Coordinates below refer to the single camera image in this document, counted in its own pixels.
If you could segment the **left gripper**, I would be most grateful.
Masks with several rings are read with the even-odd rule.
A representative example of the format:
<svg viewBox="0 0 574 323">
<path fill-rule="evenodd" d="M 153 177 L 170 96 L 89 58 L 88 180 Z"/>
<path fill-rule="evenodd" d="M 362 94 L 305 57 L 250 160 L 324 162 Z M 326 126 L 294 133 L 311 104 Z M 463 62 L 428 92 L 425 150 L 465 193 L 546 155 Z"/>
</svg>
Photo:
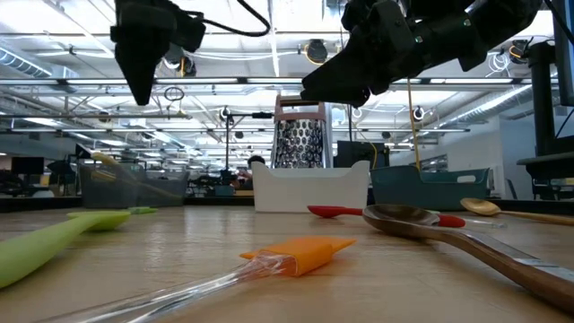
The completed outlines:
<svg viewBox="0 0 574 323">
<path fill-rule="evenodd" d="M 170 48 L 177 27 L 179 7 L 168 0 L 116 0 L 116 24 L 110 39 L 116 44 L 116 60 L 139 106 L 149 103 L 155 68 Z M 142 38 L 152 43 L 126 43 Z"/>
</svg>

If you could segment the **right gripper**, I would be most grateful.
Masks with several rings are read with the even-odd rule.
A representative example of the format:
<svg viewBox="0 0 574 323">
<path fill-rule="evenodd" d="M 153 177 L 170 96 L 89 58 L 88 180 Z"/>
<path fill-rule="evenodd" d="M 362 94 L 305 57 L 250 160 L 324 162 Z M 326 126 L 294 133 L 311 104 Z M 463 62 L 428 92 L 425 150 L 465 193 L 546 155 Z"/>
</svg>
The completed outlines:
<svg viewBox="0 0 574 323">
<path fill-rule="evenodd" d="M 302 79 L 301 98 L 361 107 L 370 91 L 386 91 L 390 83 L 435 65 L 456 59 L 463 71 L 474 68 L 470 5 L 460 0 L 347 2 L 347 47 Z"/>
</svg>

